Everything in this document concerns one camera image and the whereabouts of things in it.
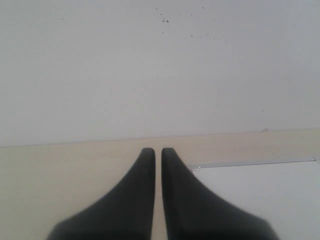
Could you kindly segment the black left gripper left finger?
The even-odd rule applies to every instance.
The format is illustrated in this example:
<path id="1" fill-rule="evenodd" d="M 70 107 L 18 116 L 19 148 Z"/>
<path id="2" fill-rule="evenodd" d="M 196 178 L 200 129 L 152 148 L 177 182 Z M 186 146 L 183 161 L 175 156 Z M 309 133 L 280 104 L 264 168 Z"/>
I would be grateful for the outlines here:
<path id="1" fill-rule="evenodd" d="M 143 148 L 121 181 L 88 208 L 59 222 L 49 240 L 149 240 L 155 204 L 156 156 Z"/>

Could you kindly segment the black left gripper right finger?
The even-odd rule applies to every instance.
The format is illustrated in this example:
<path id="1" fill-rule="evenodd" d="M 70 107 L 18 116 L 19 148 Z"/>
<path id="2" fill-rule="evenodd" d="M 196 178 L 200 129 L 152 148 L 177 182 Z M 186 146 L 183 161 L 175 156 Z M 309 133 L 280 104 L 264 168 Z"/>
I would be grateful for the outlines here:
<path id="1" fill-rule="evenodd" d="M 276 240 L 271 225 L 210 191 L 173 148 L 161 151 L 162 201 L 169 240 Z"/>

